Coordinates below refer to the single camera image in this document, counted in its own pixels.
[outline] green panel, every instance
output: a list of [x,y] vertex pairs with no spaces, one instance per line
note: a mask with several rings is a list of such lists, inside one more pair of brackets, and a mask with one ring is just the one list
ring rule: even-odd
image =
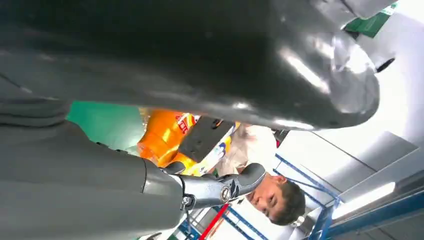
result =
[[90,140],[111,149],[134,146],[144,134],[142,117],[135,106],[76,101],[67,119],[78,124]]
[[357,18],[347,24],[345,29],[350,32],[357,32],[370,38],[374,38],[390,16],[395,12],[395,8],[397,6],[398,3],[395,2],[377,13],[375,16],[366,20]]
[[169,236],[168,240],[178,240],[178,238],[174,235]]

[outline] man's hair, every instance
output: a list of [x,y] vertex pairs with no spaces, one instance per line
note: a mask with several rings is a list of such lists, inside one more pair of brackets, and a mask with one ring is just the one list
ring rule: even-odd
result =
[[276,219],[271,220],[273,224],[285,226],[292,224],[299,216],[305,213],[305,195],[301,188],[294,182],[287,181],[279,186],[284,199],[284,208]]

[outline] red pole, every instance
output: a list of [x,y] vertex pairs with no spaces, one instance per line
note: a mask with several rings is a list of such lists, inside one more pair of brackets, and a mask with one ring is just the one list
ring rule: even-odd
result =
[[199,240],[205,240],[206,236],[209,234],[209,232],[212,230],[212,228],[215,226],[215,224],[218,222],[218,220],[221,218],[222,215],[226,212],[230,204],[226,203],[221,207],[221,210],[219,210],[218,214],[212,219],[212,221],[209,223],[207,228],[204,230],[204,232],[201,234]]

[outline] white shirt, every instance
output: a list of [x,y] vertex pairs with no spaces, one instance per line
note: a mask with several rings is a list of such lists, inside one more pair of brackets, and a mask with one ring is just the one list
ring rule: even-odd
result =
[[250,163],[261,164],[267,172],[272,171],[271,160],[277,151],[273,132],[266,126],[243,126],[234,133],[229,152],[215,166],[220,176],[238,174],[237,168]]

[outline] gray robot arm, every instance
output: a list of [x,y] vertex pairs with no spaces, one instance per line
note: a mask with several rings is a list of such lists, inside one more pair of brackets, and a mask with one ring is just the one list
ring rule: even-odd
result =
[[170,174],[68,121],[0,133],[0,239],[135,239],[248,194],[265,174],[255,164],[219,179]]

